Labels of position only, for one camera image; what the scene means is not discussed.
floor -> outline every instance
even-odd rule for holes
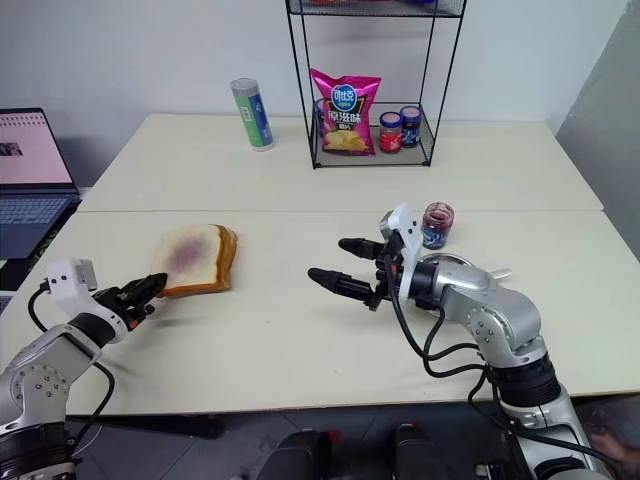
[[[501,452],[499,434],[463,404],[331,408],[234,414],[223,417],[216,440],[103,427],[80,455],[79,480],[230,480],[257,477],[269,453],[287,435],[305,428],[338,432],[336,477],[389,479],[386,445],[402,423],[419,424],[432,440],[434,480],[477,479],[474,466]],[[80,424],[71,422],[77,431]],[[83,442],[90,441],[92,427]]]

glass jar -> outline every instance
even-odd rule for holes
[[[420,138],[420,109],[418,107],[402,107],[402,146],[415,147]]]
[[[453,225],[453,208],[444,202],[435,202],[427,207],[422,217],[423,245],[438,250],[447,243]]]
[[[402,118],[396,112],[380,115],[380,150],[398,153],[402,149]]]

jar lid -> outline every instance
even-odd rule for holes
[[[397,128],[402,125],[402,118],[396,112],[385,112],[380,115],[380,125],[385,128]]]
[[[238,78],[231,82],[233,94],[241,97],[258,95],[258,82],[253,78]]]
[[[400,109],[400,115],[404,120],[413,122],[420,121],[420,109],[418,107],[408,106]]]

potato chip bag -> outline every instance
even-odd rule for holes
[[[381,79],[349,75],[331,78],[313,68],[311,77],[324,97],[322,149],[351,155],[375,155],[369,131],[369,109]]]

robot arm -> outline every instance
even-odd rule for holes
[[[558,446],[565,442],[580,449],[589,444],[569,395],[555,376],[533,302],[471,264],[418,261],[421,239],[415,218],[415,212],[403,204],[380,222],[384,244],[340,240],[341,248],[376,261],[375,291],[340,272],[312,268],[309,276],[334,293],[363,301],[371,310],[383,299],[413,299],[420,308],[442,309],[449,321],[459,323],[476,341],[486,362],[485,374],[499,392],[508,427],[516,432],[530,478],[559,480],[561,472],[573,472],[577,476],[571,478],[576,479],[608,478],[600,461]]]
[[[97,285],[90,261],[63,259],[49,267],[41,289],[72,320],[23,348],[0,375],[0,478],[75,478],[64,431],[69,388],[102,347],[153,312],[148,302],[166,278],[151,275],[91,295]]]

